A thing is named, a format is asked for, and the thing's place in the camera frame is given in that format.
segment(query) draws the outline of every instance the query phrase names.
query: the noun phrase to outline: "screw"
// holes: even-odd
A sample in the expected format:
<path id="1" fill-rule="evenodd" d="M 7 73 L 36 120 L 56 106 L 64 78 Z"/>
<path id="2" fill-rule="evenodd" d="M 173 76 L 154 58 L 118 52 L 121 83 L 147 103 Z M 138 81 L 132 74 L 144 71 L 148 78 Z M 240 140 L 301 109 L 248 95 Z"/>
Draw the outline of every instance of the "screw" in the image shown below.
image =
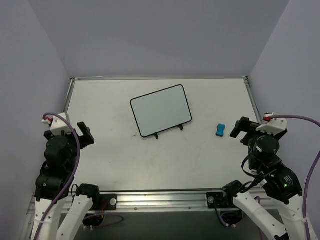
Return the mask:
<path id="1" fill-rule="evenodd" d="M 208 203 L 213 204 L 215 201 L 213 196 L 208 197 Z"/>
<path id="2" fill-rule="evenodd" d="M 117 200 L 115 198 L 110 199 L 110 205 L 115 206 L 117 204 Z"/>

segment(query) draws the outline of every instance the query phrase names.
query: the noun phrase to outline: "whiteboard black frame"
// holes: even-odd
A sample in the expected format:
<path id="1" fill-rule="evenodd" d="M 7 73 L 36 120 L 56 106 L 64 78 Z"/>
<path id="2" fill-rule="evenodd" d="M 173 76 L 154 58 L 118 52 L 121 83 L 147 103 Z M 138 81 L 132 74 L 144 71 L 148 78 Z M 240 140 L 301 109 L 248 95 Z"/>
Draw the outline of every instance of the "whiteboard black frame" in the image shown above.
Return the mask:
<path id="1" fill-rule="evenodd" d="M 168 90 L 168 89 L 172 89 L 172 88 L 175 88 L 175 87 L 178 87 L 178 86 L 181 86 L 181 87 L 182 87 L 182 90 L 183 90 L 183 93 L 184 93 L 184 97 L 185 97 L 185 101 L 186 101 L 186 104 L 187 104 L 187 106 L 188 106 L 188 110 L 189 110 L 189 113 L 190 113 L 190 120 L 189 120 L 189 121 L 186 121 L 186 122 L 183 122 L 183 123 L 180 123 L 180 124 L 178 124 L 178 125 L 175 125 L 175 126 L 166 128 L 166 129 L 164 129 L 164 130 L 154 132 L 154 133 L 149 134 L 149 135 L 147 135 L 147 136 L 143 136 L 142 133 L 141 133 L 141 130 L 140 130 L 140 127 L 139 127 L 137 118 L 136 118 L 136 114 L 135 114 L 134 108 L 133 108 L 133 106 L 132 106 L 132 101 L 133 101 L 133 100 L 136 100 L 136 99 L 139 99 L 139 98 L 143 98 L 143 97 L 148 96 L 148 95 L 152 95 L 152 94 L 159 93 L 159 92 L 162 92 L 162 91 L 165 91 L 165 90 Z M 182 84 L 174 85 L 174 86 L 171 86 L 171 87 L 167 87 L 167 88 L 161 89 L 161 90 L 159 90 L 159 91 L 154 91 L 154 92 L 151 92 L 151 93 L 142 95 L 142 96 L 135 97 L 135 98 L 133 98 L 133 99 L 130 100 L 130 106 L 131 106 L 131 109 L 132 109 L 132 112 L 133 112 L 133 116 L 134 116 L 134 119 L 135 119 L 135 123 L 136 123 L 136 125 L 137 125 L 137 127 L 138 127 L 138 130 L 139 130 L 140 136 L 143 137 L 143 138 L 148 138 L 148 137 L 150 137 L 150 136 L 155 136 L 156 139 L 158 139 L 158 133 L 162 133 L 162 132 L 164 132 L 164 131 L 166 131 L 166 130 L 173 129 L 173 128 L 176 128 L 176 127 L 179 127 L 180 130 L 182 131 L 182 130 L 183 130 L 182 125 L 183 125 L 183 124 L 190 123 L 190 122 L 192 121 L 192 114 L 191 114 L 191 111 L 190 111 L 190 106 L 189 106 L 189 103 L 188 103 L 186 91 L 185 91 L 185 88 L 184 88 L 184 86 L 183 86 Z"/>

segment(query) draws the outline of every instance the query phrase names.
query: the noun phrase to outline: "gray floor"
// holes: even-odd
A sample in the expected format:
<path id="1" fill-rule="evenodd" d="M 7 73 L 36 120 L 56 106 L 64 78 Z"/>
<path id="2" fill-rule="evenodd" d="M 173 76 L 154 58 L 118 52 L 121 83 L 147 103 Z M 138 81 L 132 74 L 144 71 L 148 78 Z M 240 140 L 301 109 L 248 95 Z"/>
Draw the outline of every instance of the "gray floor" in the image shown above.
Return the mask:
<path id="1" fill-rule="evenodd" d="M 271 214 L 280 219 L 276 211 Z M 249 218 L 236 228 L 225 228 L 220 225 L 214 212 L 122 213 L 121 215 L 125 218 L 124 222 L 93 231 L 80 229 L 75 240 L 259 239 L 258 228 Z"/>

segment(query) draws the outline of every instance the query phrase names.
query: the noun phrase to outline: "blue object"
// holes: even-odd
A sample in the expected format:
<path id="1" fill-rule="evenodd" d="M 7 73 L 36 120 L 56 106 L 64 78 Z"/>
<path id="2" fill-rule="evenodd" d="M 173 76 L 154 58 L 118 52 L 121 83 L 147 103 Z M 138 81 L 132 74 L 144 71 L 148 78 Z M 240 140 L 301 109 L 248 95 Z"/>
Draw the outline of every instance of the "blue object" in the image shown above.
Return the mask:
<path id="1" fill-rule="evenodd" d="M 224 136 L 224 130 L 226 128 L 226 125 L 223 124 L 218 124 L 218 129 L 215 133 L 215 135 L 217 135 L 218 137 L 223 137 Z"/>

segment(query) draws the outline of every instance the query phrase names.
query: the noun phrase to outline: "wall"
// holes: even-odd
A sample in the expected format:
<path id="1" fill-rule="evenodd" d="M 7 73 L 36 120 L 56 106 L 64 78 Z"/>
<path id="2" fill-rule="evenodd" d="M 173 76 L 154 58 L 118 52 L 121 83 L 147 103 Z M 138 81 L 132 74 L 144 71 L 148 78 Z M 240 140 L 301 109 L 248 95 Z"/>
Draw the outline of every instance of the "wall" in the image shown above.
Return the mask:
<path id="1" fill-rule="evenodd" d="M 320 121 L 320 1 L 291 0 L 251 75 L 254 99 L 261 113 L 274 111 Z M 319 129 L 291 119 L 281 140 L 280 156 L 304 185 L 320 146 Z M 320 166 L 311 179 L 308 212 L 320 235 Z"/>
<path id="2" fill-rule="evenodd" d="M 44 162 L 47 111 L 61 112 L 70 83 L 26 0 L 0 3 L 0 235 L 19 238 Z"/>
<path id="3" fill-rule="evenodd" d="M 29 0 L 71 77 L 248 75 L 289 0 Z"/>

